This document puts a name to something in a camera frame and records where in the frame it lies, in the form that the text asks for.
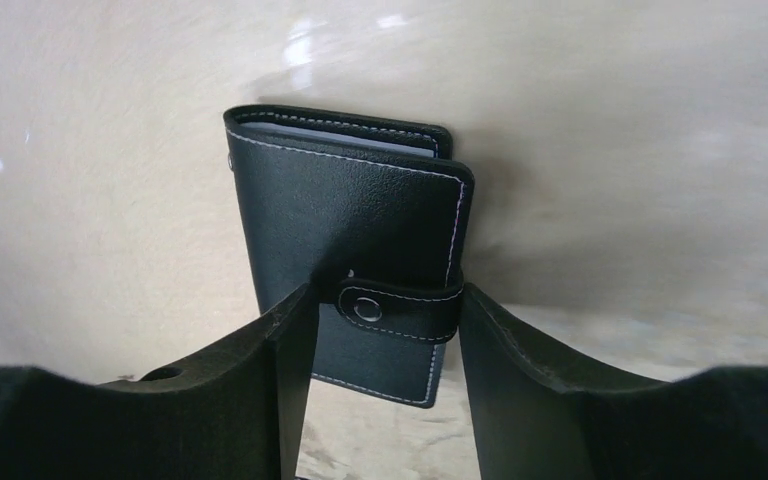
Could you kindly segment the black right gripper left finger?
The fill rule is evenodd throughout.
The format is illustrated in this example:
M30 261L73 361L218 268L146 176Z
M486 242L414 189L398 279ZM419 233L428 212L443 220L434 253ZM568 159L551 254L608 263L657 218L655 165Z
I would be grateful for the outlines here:
M0 366L0 479L292 479L317 340L303 285L137 381Z

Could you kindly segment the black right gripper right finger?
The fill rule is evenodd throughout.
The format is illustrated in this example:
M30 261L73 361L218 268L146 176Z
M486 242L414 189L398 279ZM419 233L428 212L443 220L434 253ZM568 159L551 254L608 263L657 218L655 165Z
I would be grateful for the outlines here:
M471 284L460 343L484 479L768 479L768 366L644 377Z

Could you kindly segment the black leather card holder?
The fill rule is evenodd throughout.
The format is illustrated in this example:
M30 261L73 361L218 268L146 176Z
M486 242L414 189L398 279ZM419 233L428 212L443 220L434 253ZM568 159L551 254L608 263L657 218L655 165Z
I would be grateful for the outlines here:
M475 179L438 125L252 104L223 115L258 305L319 294L316 380L429 408Z

